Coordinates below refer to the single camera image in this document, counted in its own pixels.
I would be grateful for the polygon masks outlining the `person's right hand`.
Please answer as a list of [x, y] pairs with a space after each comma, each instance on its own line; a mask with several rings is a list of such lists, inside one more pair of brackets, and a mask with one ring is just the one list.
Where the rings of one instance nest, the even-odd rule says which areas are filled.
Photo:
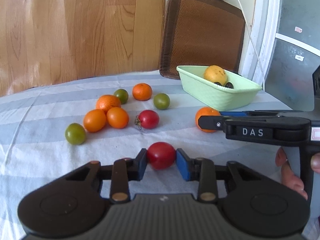
[[[311, 158], [311, 164], [310, 164], [313, 172], [316, 172], [316, 173], [320, 172], [319, 161], [320, 161], [319, 153], [316, 153]], [[291, 167], [287, 161], [286, 153], [282, 147], [280, 147], [277, 150], [275, 163], [277, 167], [281, 167], [281, 183], [287, 186], [288, 188], [298, 192], [307, 200], [308, 194], [304, 190], [304, 183], [291, 170]]]

